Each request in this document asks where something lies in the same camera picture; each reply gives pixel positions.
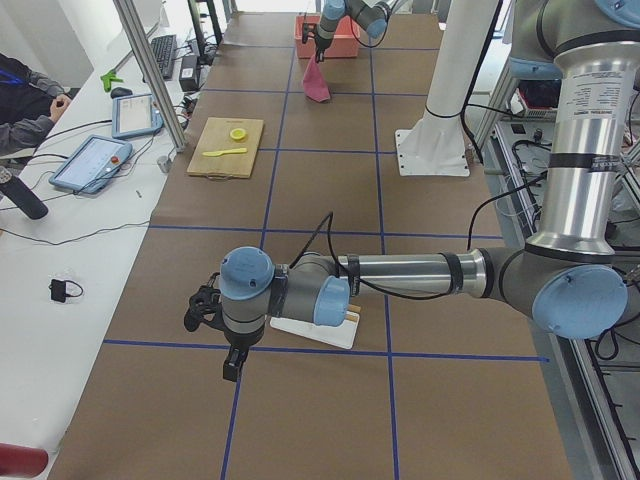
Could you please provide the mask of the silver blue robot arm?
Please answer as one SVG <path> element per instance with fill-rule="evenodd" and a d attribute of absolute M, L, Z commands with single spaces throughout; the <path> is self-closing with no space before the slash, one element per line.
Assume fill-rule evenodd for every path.
<path fill-rule="evenodd" d="M 513 60 L 562 78 L 540 224 L 522 249 L 426 255 L 300 254 L 276 265 L 240 247 L 222 260 L 221 323 L 237 380 L 268 317 L 337 327 L 362 288 L 411 300 L 466 293 L 504 302 L 542 330 L 588 339 L 623 315 L 628 291 L 605 238 L 625 114 L 639 68 L 635 1 L 520 1 Z"/>
<path fill-rule="evenodd" d="M 377 1 L 370 6 L 362 0 L 326 1 L 314 31 L 315 60 L 322 62 L 331 46 L 339 22 L 348 17 L 373 39 L 381 39 L 396 10 L 397 1 Z"/>

